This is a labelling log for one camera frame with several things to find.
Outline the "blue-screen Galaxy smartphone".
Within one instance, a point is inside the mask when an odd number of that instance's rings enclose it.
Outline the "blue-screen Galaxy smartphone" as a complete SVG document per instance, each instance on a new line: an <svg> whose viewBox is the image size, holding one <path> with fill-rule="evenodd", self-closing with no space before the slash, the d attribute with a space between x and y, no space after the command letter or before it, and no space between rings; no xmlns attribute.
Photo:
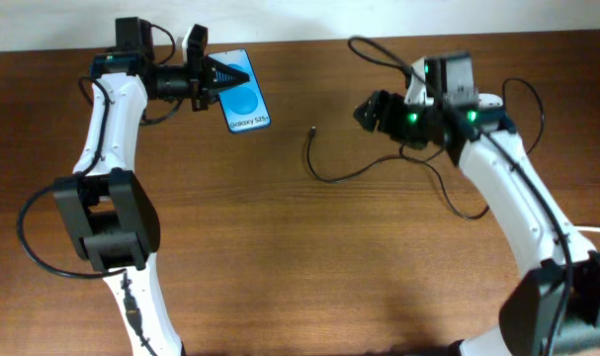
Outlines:
<svg viewBox="0 0 600 356"><path fill-rule="evenodd" d="M241 134L270 126L271 117L247 51L222 51L211 53L210 57L249 75L248 82L219 94L228 130Z"/></svg>

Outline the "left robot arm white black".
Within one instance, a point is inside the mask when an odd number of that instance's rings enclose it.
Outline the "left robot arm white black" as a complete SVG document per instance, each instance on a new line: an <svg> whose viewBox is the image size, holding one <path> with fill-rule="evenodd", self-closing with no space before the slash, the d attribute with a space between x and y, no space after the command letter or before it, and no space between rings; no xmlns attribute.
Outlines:
<svg viewBox="0 0 600 356"><path fill-rule="evenodd" d="M55 181L53 197L75 252L111 290L133 354L182 355L158 281L159 216L134 173L138 131L152 123L145 115L151 100L190 101L203 111L249 77L205 53L208 30L201 25L185 35L182 64L156 61L154 27L118 18L115 45L94 57L84 150L72 177Z"/></svg>

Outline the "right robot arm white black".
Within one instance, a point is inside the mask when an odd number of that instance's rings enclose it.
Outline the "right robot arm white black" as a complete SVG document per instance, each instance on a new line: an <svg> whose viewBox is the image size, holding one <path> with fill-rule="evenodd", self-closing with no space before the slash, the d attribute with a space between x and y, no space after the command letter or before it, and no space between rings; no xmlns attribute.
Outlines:
<svg viewBox="0 0 600 356"><path fill-rule="evenodd" d="M374 93L354 114L369 131L415 149L433 142L476 186L513 252L520 284L489 331L451 355L572 355L600 348L600 253L535 171L502 98L473 82L468 53L390 66L406 94Z"/></svg>

